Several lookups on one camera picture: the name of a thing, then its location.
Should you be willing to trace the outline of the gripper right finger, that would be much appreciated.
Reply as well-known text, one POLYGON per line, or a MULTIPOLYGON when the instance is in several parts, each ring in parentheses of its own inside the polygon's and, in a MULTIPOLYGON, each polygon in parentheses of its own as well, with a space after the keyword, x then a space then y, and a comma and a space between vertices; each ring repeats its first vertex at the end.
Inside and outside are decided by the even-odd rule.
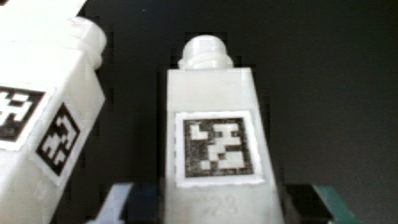
POLYGON ((362 224, 336 189, 327 185, 284 186, 282 211, 286 224, 362 224))

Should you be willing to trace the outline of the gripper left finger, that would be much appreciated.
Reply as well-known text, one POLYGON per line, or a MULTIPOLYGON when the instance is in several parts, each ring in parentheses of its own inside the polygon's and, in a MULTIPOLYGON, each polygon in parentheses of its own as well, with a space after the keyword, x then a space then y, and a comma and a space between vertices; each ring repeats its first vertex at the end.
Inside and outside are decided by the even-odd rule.
POLYGON ((153 184, 115 183, 87 224, 156 224, 156 192, 153 184))

